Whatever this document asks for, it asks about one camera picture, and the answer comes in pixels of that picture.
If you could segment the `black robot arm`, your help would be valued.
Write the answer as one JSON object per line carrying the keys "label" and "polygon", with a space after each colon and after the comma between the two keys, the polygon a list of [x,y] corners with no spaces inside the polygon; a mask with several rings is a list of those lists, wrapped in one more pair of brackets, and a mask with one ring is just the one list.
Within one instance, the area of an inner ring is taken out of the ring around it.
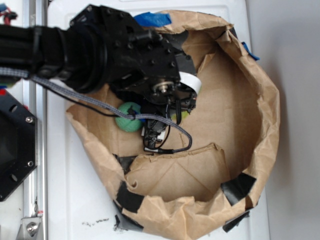
{"label": "black robot arm", "polygon": [[182,43],[187,32],[143,28],[128,12],[89,5],[70,27],[0,27],[0,64],[45,78],[57,78],[82,94],[104,85],[125,102],[191,111],[197,92],[183,82],[194,75]]}

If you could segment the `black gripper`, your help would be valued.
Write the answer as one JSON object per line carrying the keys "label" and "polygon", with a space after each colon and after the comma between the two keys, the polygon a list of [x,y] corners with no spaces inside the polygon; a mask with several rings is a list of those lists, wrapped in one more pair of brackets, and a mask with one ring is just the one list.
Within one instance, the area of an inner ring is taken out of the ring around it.
{"label": "black gripper", "polygon": [[182,49],[188,31],[169,34],[143,29],[130,15],[105,20],[107,83],[119,99],[140,105],[169,104],[188,112],[196,107],[198,94],[182,77],[183,73],[196,75],[192,57]]}

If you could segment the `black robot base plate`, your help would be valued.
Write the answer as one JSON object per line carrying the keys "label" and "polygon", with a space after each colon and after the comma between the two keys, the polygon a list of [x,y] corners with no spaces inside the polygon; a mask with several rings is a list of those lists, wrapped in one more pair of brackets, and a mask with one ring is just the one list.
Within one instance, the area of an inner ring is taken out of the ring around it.
{"label": "black robot base plate", "polygon": [[32,172],[32,113],[6,89],[0,90],[0,201],[7,198]]}

